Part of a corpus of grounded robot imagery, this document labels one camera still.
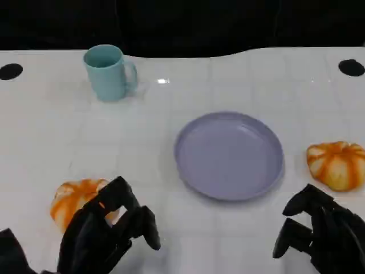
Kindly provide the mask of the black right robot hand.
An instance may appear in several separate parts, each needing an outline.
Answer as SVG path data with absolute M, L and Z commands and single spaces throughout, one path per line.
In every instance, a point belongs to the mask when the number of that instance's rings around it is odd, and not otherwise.
M 317 273 L 364 273 L 364 220 L 308 184 L 286 204 L 273 258 L 305 253 Z

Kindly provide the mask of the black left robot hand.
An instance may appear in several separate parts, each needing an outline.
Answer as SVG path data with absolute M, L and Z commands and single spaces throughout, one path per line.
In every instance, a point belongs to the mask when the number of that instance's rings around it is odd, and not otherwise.
M 118 176 L 78 210 L 62 238 L 58 273 L 110 273 L 142 236 L 161 248 L 155 214 L 140 205 L 131 186 Z

